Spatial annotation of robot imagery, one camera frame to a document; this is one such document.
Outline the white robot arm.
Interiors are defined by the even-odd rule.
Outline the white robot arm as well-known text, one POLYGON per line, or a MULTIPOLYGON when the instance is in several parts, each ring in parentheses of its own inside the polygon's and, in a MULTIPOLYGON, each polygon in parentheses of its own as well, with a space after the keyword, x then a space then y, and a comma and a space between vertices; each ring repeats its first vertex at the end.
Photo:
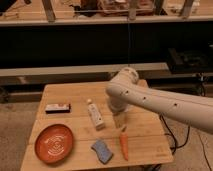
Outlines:
POLYGON ((213 98, 142 87, 138 81, 137 71, 124 67, 108 82, 108 106, 113 113, 135 105, 213 134, 213 98))

